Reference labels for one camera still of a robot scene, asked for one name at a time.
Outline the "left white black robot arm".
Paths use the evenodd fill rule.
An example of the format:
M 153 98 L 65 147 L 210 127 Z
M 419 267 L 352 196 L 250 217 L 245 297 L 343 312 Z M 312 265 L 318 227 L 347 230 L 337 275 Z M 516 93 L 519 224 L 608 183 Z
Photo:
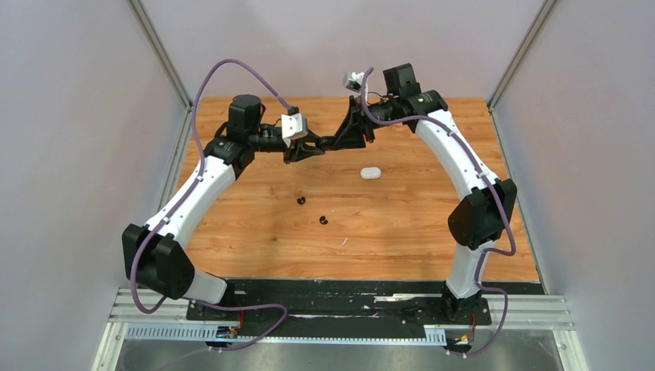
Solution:
M 165 298 L 207 302 L 218 319 L 236 311 L 236 298 L 224 278 L 197 269 L 185 248 L 212 204 L 254 160 L 258 151 L 283 152 L 285 159 L 307 137 L 307 120 L 298 107 L 281 115 L 280 125 L 264 124 L 266 108 L 257 96 L 232 99 L 228 119 L 201 150 L 192 174 L 168 203 L 143 225 L 122 234 L 127 278 L 133 299 L 143 286 Z

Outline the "white earbud charging case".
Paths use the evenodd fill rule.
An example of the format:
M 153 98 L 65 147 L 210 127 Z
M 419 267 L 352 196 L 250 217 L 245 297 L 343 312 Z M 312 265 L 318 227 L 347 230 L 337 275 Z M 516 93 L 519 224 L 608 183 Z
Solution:
M 364 180 L 379 179 L 382 176 L 382 170 L 379 167 L 365 167 L 361 169 L 360 176 Z

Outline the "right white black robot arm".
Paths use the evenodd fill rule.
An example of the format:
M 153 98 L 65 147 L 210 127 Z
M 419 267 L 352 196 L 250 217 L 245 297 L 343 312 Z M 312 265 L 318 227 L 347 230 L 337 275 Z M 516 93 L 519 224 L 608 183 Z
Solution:
M 487 254 L 496 249 L 503 233 L 511 231 L 517 187 L 484 164 L 457 127 L 444 98 L 421 88 L 411 64 L 384 70 L 387 92 L 376 103 L 367 100 L 371 73 L 345 74 L 344 87 L 354 96 L 331 147 L 363 148 L 373 141 L 375 129 L 404 124 L 436 156 L 459 199 L 447 218 L 456 249 L 441 312 L 448 321 L 461 322 L 480 300 Z

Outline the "black earbud charging case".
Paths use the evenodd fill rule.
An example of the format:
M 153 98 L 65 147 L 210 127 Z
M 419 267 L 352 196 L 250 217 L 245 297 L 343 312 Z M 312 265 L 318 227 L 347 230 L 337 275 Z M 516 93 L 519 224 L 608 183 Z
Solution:
M 317 142 L 317 146 L 320 147 L 323 151 L 333 151 L 335 143 L 335 136 L 323 136 L 320 138 L 320 141 Z

